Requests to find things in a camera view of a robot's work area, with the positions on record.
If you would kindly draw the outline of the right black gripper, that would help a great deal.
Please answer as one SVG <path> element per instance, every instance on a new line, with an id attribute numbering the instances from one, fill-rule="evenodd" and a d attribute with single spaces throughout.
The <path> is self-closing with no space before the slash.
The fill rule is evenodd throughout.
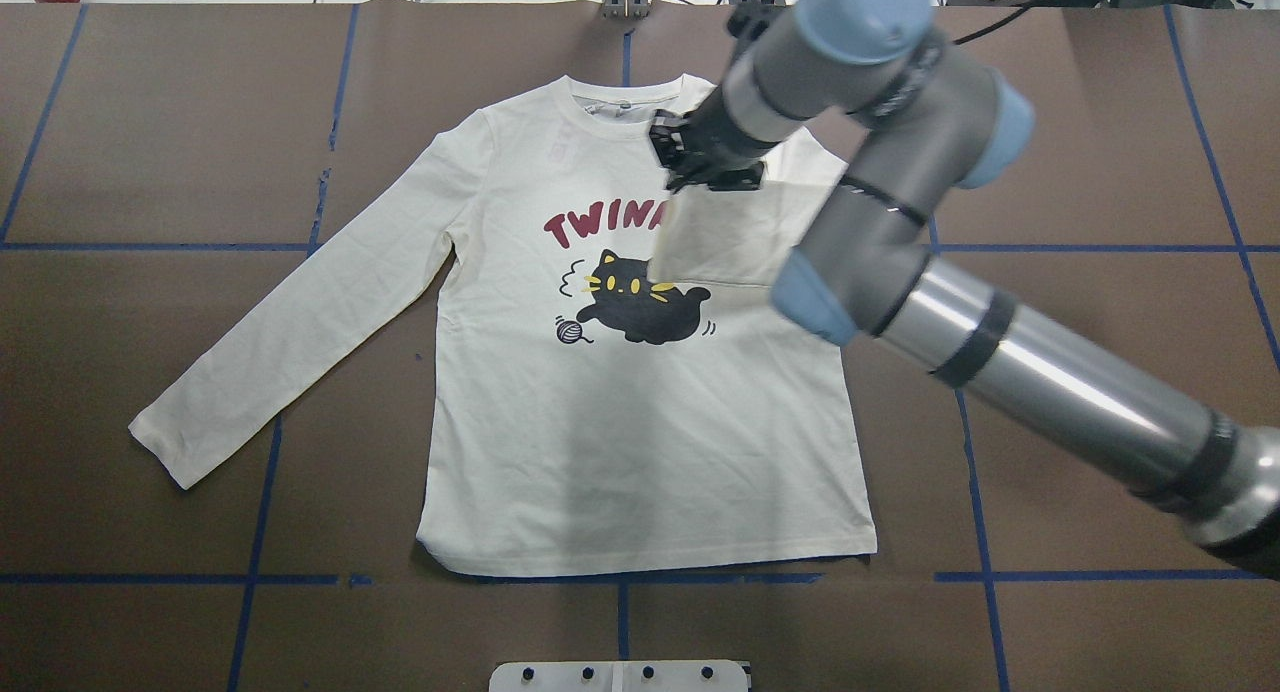
<path id="1" fill-rule="evenodd" d="M 767 145 L 741 130 L 722 100 L 704 100 L 691 113 L 657 110 L 649 139 L 672 194 L 690 185 L 713 192 L 762 185 Z"/>

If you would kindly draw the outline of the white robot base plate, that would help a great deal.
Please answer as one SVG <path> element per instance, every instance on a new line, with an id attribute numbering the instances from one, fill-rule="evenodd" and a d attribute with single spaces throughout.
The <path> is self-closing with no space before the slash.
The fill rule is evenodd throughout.
<path id="1" fill-rule="evenodd" d="M 708 660 L 613 660 L 503 663 L 489 691 L 751 691 L 746 663 Z"/>

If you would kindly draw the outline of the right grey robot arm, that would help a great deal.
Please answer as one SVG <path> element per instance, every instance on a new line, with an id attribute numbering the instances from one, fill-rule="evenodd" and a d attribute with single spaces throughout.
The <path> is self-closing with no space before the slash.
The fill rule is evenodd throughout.
<path id="1" fill-rule="evenodd" d="M 854 118 L 863 145 L 765 278 L 777 312 L 832 345 L 876 338 L 1276 579 L 1277 429 L 1240 426 L 922 242 L 945 194 L 996 180 L 1036 124 L 931 0 L 797 0 L 736 36 L 707 98 L 650 123 L 666 223 L 758 203 L 767 153 L 826 110 Z"/>

